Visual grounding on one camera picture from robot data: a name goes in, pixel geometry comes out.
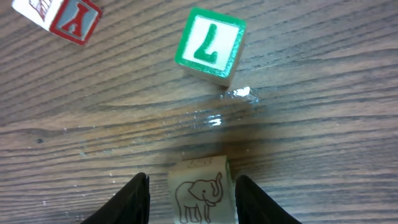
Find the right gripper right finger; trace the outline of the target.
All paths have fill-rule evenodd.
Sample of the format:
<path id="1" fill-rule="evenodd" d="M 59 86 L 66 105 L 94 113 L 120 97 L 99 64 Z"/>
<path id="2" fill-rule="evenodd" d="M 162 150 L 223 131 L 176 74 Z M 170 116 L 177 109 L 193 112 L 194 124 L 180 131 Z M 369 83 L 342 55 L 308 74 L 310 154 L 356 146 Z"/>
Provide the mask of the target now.
<path id="1" fill-rule="evenodd" d="M 235 198 L 239 224 L 301 224 L 246 175 L 236 180 Z"/>

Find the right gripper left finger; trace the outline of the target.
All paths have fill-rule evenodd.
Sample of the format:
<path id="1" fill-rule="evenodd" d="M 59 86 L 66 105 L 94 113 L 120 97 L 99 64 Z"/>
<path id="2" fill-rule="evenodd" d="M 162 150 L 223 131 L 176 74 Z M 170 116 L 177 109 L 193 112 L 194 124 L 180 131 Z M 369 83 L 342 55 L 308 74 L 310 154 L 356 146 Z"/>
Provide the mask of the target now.
<path id="1" fill-rule="evenodd" d="M 148 224 L 149 210 L 149 176 L 140 172 L 81 224 Z"/>

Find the red E wooden block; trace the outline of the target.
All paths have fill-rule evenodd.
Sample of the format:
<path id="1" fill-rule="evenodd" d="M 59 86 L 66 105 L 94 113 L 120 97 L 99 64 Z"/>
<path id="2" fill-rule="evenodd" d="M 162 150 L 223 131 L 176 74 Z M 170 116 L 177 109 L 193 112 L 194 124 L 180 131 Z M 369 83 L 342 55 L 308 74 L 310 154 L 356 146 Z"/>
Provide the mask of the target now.
<path id="1" fill-rule="evenodd" d="M 181 161 L 170 169 L 168 185 L 175 223 L 236 223 L 226 156 Z"/>

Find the number 2 wooden block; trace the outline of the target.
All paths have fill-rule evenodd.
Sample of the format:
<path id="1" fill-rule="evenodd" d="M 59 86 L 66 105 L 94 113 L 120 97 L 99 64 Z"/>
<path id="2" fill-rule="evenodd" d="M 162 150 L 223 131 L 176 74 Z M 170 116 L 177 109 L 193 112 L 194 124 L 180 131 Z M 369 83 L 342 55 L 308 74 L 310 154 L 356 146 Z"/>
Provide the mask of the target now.
<path id="1" fill-rule="evenodd" d="M 12 8 L 43 29 L 85 45 L 103 11 L 90 0 L 13 0 Z"/>

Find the green L wooden block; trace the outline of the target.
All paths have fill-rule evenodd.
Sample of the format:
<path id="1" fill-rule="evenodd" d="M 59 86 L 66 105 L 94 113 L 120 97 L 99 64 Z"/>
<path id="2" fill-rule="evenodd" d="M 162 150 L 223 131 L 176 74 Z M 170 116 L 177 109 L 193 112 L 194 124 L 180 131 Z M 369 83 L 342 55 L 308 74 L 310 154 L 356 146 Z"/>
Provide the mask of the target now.
<path id="1" fill-rule="evenodd" d="M 189 74 L 230 86 L 244 45 L 247 24 L 238 17 L 194 7 L 174 57 Z"/>

